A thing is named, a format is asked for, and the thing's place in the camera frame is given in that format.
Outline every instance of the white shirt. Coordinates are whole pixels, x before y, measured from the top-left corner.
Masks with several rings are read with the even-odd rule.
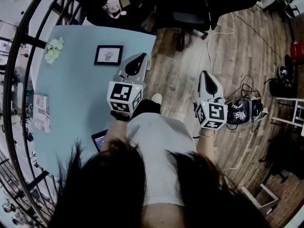
[[[144,205],[170,203],[183,206],[178,176],[167,151],[196,152],[184,123],[156,113],[143,113],[128,123],[127,138],[139,146],[145,165],[147,192]]]

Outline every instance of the metal railing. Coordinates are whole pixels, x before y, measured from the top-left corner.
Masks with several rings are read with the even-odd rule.
[[[4,124],[4,132],[5,132],[5,138],[7,142],[7,147],[9,150],[9,158],[11,159],[11,166],[13,167],[16,178],[19,182],[19,185],[22,190],[19,189],[16,194],[14,194],[14,191],[9,191],[11,189],[11,186],[8,182],[6,182],[5,178],[1,175],[0,176],[0,183],[3,185],[3,187],[6,189],[6,191],[9,193],[9,195],[14,199],[14,201],[21,205],[18,200],[20,200],[20,197],[18,196],[18,193],[22,191],[25,195],[25,198],[29,202],[30,206],[29,208],[32,208],[36,215],[39,217],[41,222],[35,218],[33,215],[31,215],[25,208],[23,208],[23,211],[29,215],[33,221],[35,221],[38,225],[45,227],[48,224],[48,221],[50,217],[52,216],[53,210],[55,209],[56,200],[53,200],[53,197],[50,192],[50,188],[48,186],[48,182],[46,180],[46,172],[45,170],[41,169],[41,174],[37,177],[34,174],[33,166],[30,160],[30,154],[29,154],[29,147],[28,147],[28,141],[27,141],[27,135],[26,135],[26,95],[27,95],[27,89],[28,89],[28,79],[29,79],[29,71],[32,64],[33,56],[35,53],[36,48],[42,48],[44,49],[46,46],[46,42],[40,39],[41,32],[47,22],[47,19],[51,12],[55,12],[59,15],[59,18],[54,25],[60,25],[63,24],[63,21],[65,21],[64,24],[78,24],[81,25],[85,19],[85,14],[82,13],[82,16],[80,18],[80,21],[76,20],[76,15],[78,14],[79,10],[81,9],[81,5],[79,4],[74,9],[74,0],[67,0],[67,2],[64,4],[64,0],[61,0],[62,4],[58,4],[59,0],[53,0],[53,2],[50,4],[39,28],[36,33],[35,37],[29,36],[26,34],[27,28],[29,26],[29,22],[39,6],[40,2],[42,0],[33,0],[32,3],[29,5],[27,11],[23,15],[23,18],[20,22],[20,25],[17,28],[14,40],[11,45],[11,49],[9,52],[9,58],[6,66],[5,76],[4,76],[4,88],[3,88],[3,124]],[[32,45],[31,52],[29,53],[28,57],[28,63],[25,70],[24,75],[24,83],[23,83],[23,94],[22,94],[22,110],[21,110],[21,125],[22,125],[22,131],[23,131],[23,142],[24,142],[24,148],[26,157],[28,160],[28,165],[31,171],[31,175],[33,178],[33,181],[28,183],[21,171],[19,160],[17,157],[17,152],[15,149],[14,144],[14,137],[13,137],[13,131],[12,131],[12,121],[11,121],[11,100],[12,100],[12,84],[13,84],[13,78],[14,78],[14,69],[15,64],[17,60],[17,55],[19,51],[19,47],[21,43],[30,44]],[[56,182],[53,176],[50,176],[52,183],[54,185],[53,190],[57,193],[57,187]],[[47,200],[41,193],[41,190],[38,186],[38,184],[41,182],[41,180],[44,181],[44,184],[47,188],[47,192],[49,195],[49,200]],[[39,194],[39,198],[33,196],[31,194],[31,190],[33,188],[36,188],[37,193]]]

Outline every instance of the framed picture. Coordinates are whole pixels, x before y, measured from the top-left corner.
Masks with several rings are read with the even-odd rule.
[[[120,65],[123,46],[98,46],[95,65]]]

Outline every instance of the white cable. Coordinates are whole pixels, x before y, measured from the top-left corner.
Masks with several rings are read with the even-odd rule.
[[[233,34],[235,32],[235,27],[234,27],[234,20],[233,20],[233,15],[232,13],[230,13],[231,16],[232,16],[232,24],[233,24],[233,31],[230,32],[230,33],[223,33],[223,32],[214,32],[210,37],[209,37],[209,40],[207,42],[207,52],[208,52],[208,56],[209,56],[209,60],[210,60],[210,73],[213,75],[214,72],[215,72],[215,65],[216,65],[216,62],[217,62],[217,57],[215,58],[215,64],[214,64],[214,69],[213,69],[213,73],[212,73],[212,69],[211,69],[211,57],[210,57],[210,54],[209,54],[209,49],[208,49],[208,44],[209,44],[209,41],[210,39],[212,38],[213,35],[215,34],[225,34],[225,35],[230,35],[230,34]]]

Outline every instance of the white chair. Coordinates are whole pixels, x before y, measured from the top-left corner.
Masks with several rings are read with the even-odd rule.
[[[292,118],[292,121],[288,121],[285,119],[281,119],[278,117],[272,117],[273,120],[281,121],[283,123],[291,124],[297,127],[302,128],[301,135],[304,136],[304,130],[303,130],[303,125],[304,125],[304,119],[301,118],[301,110],[304,110],[304,107],[299,105],[299,102],[304,102],[304,99],[298,99],[298,98],[282,98],[282,97],[276,97],[277,100],[287,100],[287,101],[295,101],[295,106],[294,106],[294,115]]]
[[[264,184],[261,183],[260,186],[274,199],[273,201],[264,205],[260,205],[259,202],[252,196],[252,194],[247,190],[245,186],[242,186],[241,189],[245,193],[245,195],[250,199],[250,201],[254,204],[254,206],[265,217],[275,209],[280,199],[272,191],[270,191]]]

